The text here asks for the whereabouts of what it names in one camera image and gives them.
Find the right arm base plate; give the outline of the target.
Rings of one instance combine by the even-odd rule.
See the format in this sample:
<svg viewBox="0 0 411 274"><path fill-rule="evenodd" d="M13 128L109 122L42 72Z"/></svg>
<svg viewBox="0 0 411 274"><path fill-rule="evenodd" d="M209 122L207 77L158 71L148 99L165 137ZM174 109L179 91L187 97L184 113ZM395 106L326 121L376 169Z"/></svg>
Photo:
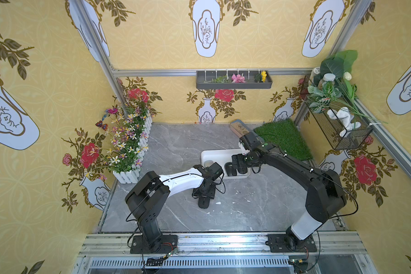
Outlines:
<svg viewBox="0 0 411 274"><path fill-rule="evenodd" d="M311 253L318 251L313 236L300 240L287 234L268 234L266 246L269 247L271 253Z"/></svg>

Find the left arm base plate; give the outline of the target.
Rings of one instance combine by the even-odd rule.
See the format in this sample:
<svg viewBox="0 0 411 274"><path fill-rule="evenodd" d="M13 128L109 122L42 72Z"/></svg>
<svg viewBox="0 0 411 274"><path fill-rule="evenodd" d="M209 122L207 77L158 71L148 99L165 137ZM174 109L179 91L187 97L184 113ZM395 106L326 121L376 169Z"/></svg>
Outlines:
<svg viewBox="0 0 411 274"><path fill-rule="evenodd" d="M153 253L170 253L178 246L177 235L163 235L155 243L148 244L142 235L134 236L132 246L130 247L131 254L153 254Z"/></svg>

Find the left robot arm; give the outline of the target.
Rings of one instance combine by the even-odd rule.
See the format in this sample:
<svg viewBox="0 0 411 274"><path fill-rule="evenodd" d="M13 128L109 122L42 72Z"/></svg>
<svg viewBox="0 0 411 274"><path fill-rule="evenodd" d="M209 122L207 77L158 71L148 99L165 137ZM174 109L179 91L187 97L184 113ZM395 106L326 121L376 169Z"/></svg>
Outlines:
<svg viewBox="0 0 411 274"><path fill-rule="evenodd" d="M188 190L201 209L207 209L215 198L218 179L223 179L223 169L213 162L209 166L194 165L187 171L171 175L146 173L126 195L125 202L137 221L145 246L156 252L163 244L163 234L157 218L168 198Z"/></svg>

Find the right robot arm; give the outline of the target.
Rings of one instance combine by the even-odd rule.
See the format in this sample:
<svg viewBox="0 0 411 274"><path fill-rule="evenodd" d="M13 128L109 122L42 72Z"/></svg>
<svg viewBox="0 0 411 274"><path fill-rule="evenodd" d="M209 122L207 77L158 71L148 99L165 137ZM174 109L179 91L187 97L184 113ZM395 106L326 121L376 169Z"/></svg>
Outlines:
<svg viewBox="0 0 411 274"><path fill-rule="evenodd" d="M272 144L232 156L235 170L260 168L264 164L284 172L307 192L304 213L287 229L288 238L296 243L306 240L347 204L335 171L314 169Z"/></svg>

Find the black computer mouse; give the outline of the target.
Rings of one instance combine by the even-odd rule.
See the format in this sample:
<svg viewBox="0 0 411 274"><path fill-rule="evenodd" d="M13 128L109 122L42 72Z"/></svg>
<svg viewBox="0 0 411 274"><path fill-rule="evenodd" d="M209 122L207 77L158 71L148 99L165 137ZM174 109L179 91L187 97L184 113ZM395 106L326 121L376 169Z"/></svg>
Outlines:
<svg viewBox="0 0 411 274"><path fill-rule="evenodd" d="M198 199L198 206L201 209L208 209L210 205L210 198L208 197L200 197Z"/></svg>

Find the white storage box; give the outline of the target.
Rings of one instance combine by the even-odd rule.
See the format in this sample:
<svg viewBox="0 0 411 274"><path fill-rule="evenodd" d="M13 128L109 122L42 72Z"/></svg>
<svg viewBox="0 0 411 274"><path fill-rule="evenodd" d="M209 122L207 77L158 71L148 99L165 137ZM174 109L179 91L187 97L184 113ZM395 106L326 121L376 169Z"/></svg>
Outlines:
<svg viewBox="0 0 411 274"><path fill-rule="evenodd" d="M251 175L251 170L248 170L247 173L241 174L237 171L237 176L227 175L225 169L225 164L232 162L232 156L236 154L242 154L243 150L240 148L228 149L228 150L204 150L201 152L201 165L206 167L209 161L217 162L223 169L224 180L229 179L246 179Z"/></svg>

